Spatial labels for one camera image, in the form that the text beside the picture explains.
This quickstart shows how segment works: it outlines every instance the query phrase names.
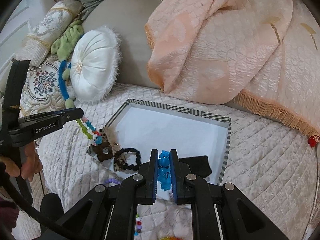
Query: red bead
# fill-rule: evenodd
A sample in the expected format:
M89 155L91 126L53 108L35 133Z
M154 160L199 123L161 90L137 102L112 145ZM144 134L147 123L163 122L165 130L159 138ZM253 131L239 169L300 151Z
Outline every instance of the red bead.
M317 144L316 140L312 137L309 138L308 143L310 144L310 147L314 147Z

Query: person's hand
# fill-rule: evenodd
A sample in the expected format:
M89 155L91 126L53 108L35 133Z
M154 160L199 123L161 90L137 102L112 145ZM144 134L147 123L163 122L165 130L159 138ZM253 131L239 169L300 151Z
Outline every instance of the person's hand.
M36 153L36 145L34 142L29 143L24 148L27 160L22 165L21 177L23 179L29 179L30 182L33 180L33 176L36 173L42 171L42 163L39 159L39 155ZM18 166L8 157L0 156L0 162L4 163L6 166L5 172L7 172L12 177L18 177L20 175L20 170Z

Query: pink quilted blanket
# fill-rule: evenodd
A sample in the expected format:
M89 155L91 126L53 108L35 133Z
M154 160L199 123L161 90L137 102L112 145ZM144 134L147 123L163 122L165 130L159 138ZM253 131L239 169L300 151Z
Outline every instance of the pink quilted blanket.
M169 96L234 98L320 134L320 27L300 0L164 0L145 30L150 79Z

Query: white bedspread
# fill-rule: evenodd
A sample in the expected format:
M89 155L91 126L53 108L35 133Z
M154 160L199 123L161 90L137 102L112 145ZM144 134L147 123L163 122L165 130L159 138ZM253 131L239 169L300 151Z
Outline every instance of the white bedspread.
M219 105L191 103L159 90L117 84L98 104L75 102L92 124L101 128L128 98L163 102L229 116L232 119L229 160L222 183L232 182L273 221L290 240L301 240L313 210L317 160L307 138L257 115ZM39 155L46 185L72 207L96 184L113 176L87 153L89 141L76 122L41 140ZM142 233L136 239L156 240L175 235L192 239L191 211L158 200L139 206Z

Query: gold leaf pattern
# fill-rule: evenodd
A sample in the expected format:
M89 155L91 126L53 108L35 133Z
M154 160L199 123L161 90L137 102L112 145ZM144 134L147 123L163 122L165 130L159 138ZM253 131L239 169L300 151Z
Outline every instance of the gold leaf pattern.
M277 40L278 40L278 43L280 43L280 37L279 37L279 34L278 34L278 30L275 26L275 23L277 23L278 21L280 21L280 18L279 17L276 17L276 16L270 16L268 17L267 19L263 20L260 22L260 24L270 24L271 25L271 28L275 31L276 33L276 37L277 37Z
M309 26L308 24L306 24L306 23L300 23L300 25L301 25L302 27L304 27L304 28L310 33L311 38L312 38L312 40L313 40L313 43L315 44L316 50L318 50L318 47L317 47L317 44L316 44L316 40L315 40L315 38L314 38L314 36L313 36L313 34L316 34L315 30L314 30L311 26Z

